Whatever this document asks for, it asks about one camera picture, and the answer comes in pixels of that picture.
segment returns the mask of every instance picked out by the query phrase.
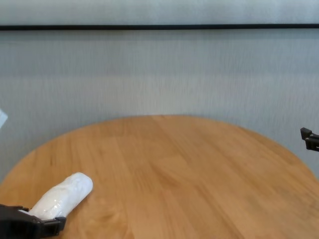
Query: white object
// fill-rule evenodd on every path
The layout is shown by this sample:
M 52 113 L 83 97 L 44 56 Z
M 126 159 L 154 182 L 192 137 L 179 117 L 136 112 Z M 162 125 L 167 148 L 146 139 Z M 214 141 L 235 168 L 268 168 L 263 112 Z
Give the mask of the white object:
M 6 120 L 8 119 L 8 116 L 0 110 L 0 128 L 4 125 Z
M 0 25 L 319 23 L 318 0 L 1 0 Z
M 75 173 L 47 191 L 29 211 L 42 220 L 66 217 L 92 191 L 92 180 Z

